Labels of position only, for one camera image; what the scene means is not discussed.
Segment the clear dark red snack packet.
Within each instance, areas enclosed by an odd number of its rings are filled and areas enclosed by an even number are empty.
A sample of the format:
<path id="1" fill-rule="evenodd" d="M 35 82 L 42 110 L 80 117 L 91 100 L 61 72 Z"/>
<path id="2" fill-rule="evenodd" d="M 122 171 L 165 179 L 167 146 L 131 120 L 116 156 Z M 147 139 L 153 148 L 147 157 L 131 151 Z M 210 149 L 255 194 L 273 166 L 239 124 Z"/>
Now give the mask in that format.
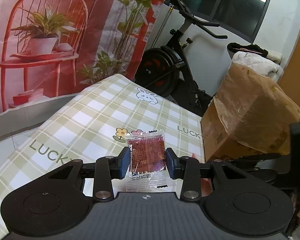
<path id="1" fill-rule="evenodd" d="M 125 134 L 130 149 L 126 190 L 130 192 L 171 191 L 175 182 L 170 178 L 165 157 L 163 130 L 132 131 Z"/>

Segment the cardboard box with plastic liner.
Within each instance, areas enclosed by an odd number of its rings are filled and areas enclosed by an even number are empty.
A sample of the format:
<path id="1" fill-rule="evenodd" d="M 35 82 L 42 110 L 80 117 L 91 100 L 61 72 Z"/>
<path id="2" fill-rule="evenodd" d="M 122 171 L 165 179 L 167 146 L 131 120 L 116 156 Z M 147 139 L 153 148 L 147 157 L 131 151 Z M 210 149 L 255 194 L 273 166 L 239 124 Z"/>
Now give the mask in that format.
<path id="1" fill-rule="evenodd" d="M 300 107 L 271 78 L 232 63 L 201 119 L 206 161 L 290 153 Z"/>

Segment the plaid tablecloth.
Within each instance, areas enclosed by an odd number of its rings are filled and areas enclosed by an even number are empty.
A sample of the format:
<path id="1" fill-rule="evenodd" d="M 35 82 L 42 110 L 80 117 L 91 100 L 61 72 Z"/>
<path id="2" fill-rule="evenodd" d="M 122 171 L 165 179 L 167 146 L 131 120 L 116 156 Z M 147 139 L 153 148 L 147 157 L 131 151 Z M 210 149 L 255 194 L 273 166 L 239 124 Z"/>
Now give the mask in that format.
<path id="1" fill-rule="evenodd" d="M 125 134 L 162 130 L 178 156 L 204 161 L 201 118 L 116 74 L 82 90 L 41 126 L 0 141 L 0 206 L 11 191 L 73 159 L 118 155 Z M 0 239 L 7 233 L 0 215 Z"/>

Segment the white quilted blanket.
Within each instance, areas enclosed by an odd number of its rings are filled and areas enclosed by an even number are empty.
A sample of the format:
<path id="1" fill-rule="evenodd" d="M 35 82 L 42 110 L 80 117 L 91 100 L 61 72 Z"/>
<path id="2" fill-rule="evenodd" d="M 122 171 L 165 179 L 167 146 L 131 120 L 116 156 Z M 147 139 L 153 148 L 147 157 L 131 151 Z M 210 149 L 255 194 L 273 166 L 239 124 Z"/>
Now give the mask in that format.
<path id="1" fill-rule="evenodd" d="M 254 53 L 243 51 L 236 52 L 232 56 L 231 61 L 249 67 L 257 72 L 257 74 L 269 77 L 275 82 L 279 80 L 284 72 L 280 65 Z"/>

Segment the black exercise bike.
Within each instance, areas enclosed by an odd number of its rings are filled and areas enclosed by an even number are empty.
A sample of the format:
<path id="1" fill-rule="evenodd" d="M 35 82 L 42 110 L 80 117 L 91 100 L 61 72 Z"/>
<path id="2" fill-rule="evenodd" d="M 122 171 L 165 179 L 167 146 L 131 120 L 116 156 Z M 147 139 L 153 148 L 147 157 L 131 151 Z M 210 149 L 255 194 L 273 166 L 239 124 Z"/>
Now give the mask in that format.
<path id="1" fill-rule="evenodd" d="M 172 37 L 166 45 L 159 48 L 151 47 L 143 53 L 134 82 L 159 96 L 165 98 L 170 96 L 179 106 L 198 116 L 203 116 L 212 97 L 199 88 L 184 53 L 184 49 L 193 40 L 187 38 L 185 44 L 181 44 L 180 41 L 191 25 L 199 27 L 216 39 L 222 40 L 228 37 L 210 31 L 208 27 L 219 27 L 219 23 L 197 19 L 183 1 L 170 0 L 170 5 L 158 32 L 163 30 L 173 9 L 179 10 L 184 23 L 179 29 L 170 30 Z"/>

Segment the black garment on blanket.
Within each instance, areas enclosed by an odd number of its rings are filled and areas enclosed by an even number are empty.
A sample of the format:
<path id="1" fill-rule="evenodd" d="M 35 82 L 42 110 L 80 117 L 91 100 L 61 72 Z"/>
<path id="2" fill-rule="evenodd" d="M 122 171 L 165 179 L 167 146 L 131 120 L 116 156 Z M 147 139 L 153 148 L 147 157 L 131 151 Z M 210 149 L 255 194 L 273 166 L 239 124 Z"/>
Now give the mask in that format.
<path id="1" fill-rule="evenodd" d="M 244 46 L 244 45 L 241 45 L 241 44 L 238 44 L 235 42 L 231 42 L 227 45 L 227 50 L 232 53 L 242 51 L 242 52 L 246 52 L 246 53 L 254 53 L 254 54 L 260 55 L 262 57 L 268 56 L 268 51 L 265 49 L 262 49 L 261 47 L 259 47 L 256 44 L 250 44 L 250 45 Z"/>

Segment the red printed backdrop curtain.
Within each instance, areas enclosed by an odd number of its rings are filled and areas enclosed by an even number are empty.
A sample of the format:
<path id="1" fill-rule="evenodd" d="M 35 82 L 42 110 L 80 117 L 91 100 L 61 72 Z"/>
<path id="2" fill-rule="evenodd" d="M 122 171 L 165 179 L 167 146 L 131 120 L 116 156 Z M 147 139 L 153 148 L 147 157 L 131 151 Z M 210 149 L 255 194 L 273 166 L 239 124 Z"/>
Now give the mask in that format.
<path id="1" fill-rule="evenodd" d="M 0 0 L 0 113 L 132 79 L 165 0 Z"/>

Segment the dark window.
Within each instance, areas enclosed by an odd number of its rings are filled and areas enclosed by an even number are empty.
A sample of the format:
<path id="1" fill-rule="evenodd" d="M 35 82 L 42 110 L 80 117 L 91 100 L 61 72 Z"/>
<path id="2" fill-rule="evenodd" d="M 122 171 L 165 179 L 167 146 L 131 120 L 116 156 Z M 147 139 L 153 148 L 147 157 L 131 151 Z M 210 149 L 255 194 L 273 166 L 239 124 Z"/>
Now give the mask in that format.
<path id="1" fill-rule="evenodd" d="M 270 0 L 182 0 L 190 11 L 254 42 Z"/>

